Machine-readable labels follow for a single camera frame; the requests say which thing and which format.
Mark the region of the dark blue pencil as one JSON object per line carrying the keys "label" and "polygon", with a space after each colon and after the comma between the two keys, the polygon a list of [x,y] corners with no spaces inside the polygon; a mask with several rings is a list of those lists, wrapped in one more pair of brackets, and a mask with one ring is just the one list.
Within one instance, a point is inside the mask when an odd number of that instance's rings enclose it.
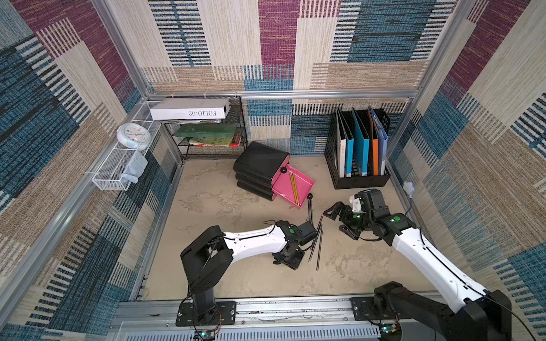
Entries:
{"label": "dark blue pencil", "polygon": [[323,244],[323,236],[324,236],[324,228],[321,228],[319,239],[317,242],[317,265],[316,265],[316,271],[320,269],[320,261],[321,261],[321,249]]}
{"label": "dark blue pencil", "polygon": [[317,244],[319,242],[319,237],[321,236],[323,218],[324,218],[324,216],[322,215],[320,217],[319,221],[318,221],[317,235],[315,236],[314,241],[312,242],[312,245],[311,245],[311,251],[310,251],[310,256],[309,256],[309,259],[308,259],[308,264],[311,263],[312,257],[314,255],[315,248],[317,247]]}

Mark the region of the pink drawer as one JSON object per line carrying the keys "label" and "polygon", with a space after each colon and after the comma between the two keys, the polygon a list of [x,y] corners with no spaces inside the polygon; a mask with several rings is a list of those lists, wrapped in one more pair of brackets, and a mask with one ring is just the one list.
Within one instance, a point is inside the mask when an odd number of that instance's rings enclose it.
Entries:
{"label": "pink drawer", "polygon": [[288,154],[286,158],[283,160],[283,162],[280,164],[280,167],[277,169],[274,176],[272,177],[272,182],[271,182],[272,186],[277,182],[281,174],[283,174],[283,169],[287,167],[287,165],[289,164],[289,160],[290,160],[290,155]]}
{"label": "pink drawer", "polygon": [[311,193],[314,183],[313,179],[288,164],[273,185],[272,191],[287,202],[301,208]]}

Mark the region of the black pink drawer unit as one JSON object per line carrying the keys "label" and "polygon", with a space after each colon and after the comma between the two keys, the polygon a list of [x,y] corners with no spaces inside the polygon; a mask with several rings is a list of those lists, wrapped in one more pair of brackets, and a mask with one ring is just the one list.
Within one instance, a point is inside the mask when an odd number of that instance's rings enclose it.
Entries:
{"label": "black pink drawer unit", "polygon": [[288,154],[271,146],[252,142],[233,165],[237,187],[269,201],[280,197],[273,193],[271,182]]}

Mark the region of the pink top drawer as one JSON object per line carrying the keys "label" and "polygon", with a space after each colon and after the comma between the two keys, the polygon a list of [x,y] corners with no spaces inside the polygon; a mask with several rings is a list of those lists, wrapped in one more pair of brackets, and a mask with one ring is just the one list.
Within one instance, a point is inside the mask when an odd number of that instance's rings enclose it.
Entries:
{"label": "pink top drawer", "polygon": [[274,176],[272,177],[272,182],[271,182],[272,186],[277,182],[281,174],[283,174],[283,169],[287,167],[287,165],[289,164],[289,160],[290,160],[290,155],[288,154],[286,158],[283,160],[283,162],[280,164],[280,167],[277,169]]}

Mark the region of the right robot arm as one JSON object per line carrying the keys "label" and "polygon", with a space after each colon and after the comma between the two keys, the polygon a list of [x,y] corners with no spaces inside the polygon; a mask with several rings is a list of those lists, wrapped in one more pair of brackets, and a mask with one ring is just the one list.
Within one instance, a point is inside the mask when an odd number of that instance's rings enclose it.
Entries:
{"label": "right robot arm", "polygon": [[510,299],[489,291],[437,250],[404,213],[391,213],[379,190],[363,190],[349,204],[335,203],[324,217],[341,222],[339,229],[353,240],[372,232],[408,259],[436,288],[437,302],[391,281],[374,291],[373,302],[358,306],[372,317],[406,317],[427,326],[445,340],[511,340]]}

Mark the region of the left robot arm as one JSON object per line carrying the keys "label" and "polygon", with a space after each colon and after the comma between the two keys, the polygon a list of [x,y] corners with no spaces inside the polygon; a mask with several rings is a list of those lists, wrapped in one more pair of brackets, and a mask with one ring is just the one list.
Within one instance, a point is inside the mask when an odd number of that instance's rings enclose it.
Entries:
{"label": "left robot arm", "polygon": [[217,225],[209,227],[180,255],[188,281],[188,293],[179,306],[176,325],[232,325],[235,303],[216,303],[214,287],[231,264],[250,257],[269,254],[273,264],[299,268],[304,258],[302,248],[317,236],[313,224],[299,226],[285,220],[248,232],[224,232]]}

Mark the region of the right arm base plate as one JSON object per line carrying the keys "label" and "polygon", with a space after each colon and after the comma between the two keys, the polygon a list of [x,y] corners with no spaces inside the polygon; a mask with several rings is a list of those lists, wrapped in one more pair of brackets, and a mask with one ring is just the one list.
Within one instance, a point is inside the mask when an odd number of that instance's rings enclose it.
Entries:
{"label": "right arm base plate", "polygon": [[395,314],[385,304],[376,305],[374,296],[356,296],[349,298],[356,321],[395,320]]}

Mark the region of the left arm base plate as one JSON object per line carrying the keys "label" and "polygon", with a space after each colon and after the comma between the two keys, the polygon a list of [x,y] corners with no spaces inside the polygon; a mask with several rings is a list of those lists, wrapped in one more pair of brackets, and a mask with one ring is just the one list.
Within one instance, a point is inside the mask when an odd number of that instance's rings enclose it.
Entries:
{"label": "left arm base plate", "polygon": [[237,314],[236,301],[220,301],[211,310],[198,312],[192,302],[184,302],[176,314],[176,327],[234,325]]}

